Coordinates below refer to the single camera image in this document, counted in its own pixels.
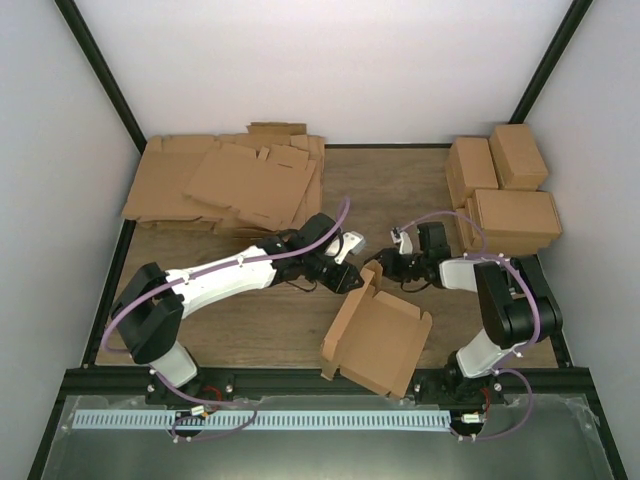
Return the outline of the cardboard box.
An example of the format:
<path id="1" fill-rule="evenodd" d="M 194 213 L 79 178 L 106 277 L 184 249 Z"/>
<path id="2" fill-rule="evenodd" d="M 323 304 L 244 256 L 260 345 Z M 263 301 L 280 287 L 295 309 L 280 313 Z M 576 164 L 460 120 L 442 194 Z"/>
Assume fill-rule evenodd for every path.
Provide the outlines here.
<path id="1" fill-rule="evenodd" d="M 342 377 L 380 395 L 405 397 L 433 326 L 429 312 L 381 289 L 382 266 L 361 269 L 320 348 L 321 377 Z"/>

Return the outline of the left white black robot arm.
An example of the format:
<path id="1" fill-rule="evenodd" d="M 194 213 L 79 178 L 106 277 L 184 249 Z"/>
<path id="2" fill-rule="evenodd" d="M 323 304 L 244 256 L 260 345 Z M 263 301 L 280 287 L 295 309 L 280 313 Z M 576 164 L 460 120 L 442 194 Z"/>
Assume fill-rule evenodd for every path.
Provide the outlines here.
<path id="1" fill-rule="evenodd" d="M 299 278 L 336 294 L 349 293 L 364 280 L 346 258 L 365 244 L 363 235 L 342 230 L 320 213 L 298 229 L 264 237 L 236 255 L 205 265 L 163 270 L 157 263 L 146 264 L 112 305 L 103 336 L 117 332 L 135 364 L 154 370 L 181 403 L 194 403 L 203 395 L 205 381 L 178 340 L 188 316 L 232 296 Z"/>

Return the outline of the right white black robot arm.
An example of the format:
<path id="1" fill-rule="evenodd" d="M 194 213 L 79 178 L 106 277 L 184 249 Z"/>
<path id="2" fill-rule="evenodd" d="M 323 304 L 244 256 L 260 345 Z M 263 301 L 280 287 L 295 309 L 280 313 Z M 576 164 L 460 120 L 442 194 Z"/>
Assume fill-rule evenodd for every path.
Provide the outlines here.
<path id="1" fill-rule="evenodd" d="M 393 245 L 371 259 L 384 277 L 400 285 L 423 280 L 428 287 L 477 295 L 482 329 L 449 355 L 441 380 L 451 401 L 465 403 L 489 384 L 488 377 L 505 360 L 559 332 L 562 314 L 535 256 L 454 257 L 442 223 L 424 222 L 417 231 L 417 252 L 408 234 L 395 228 Z"/>

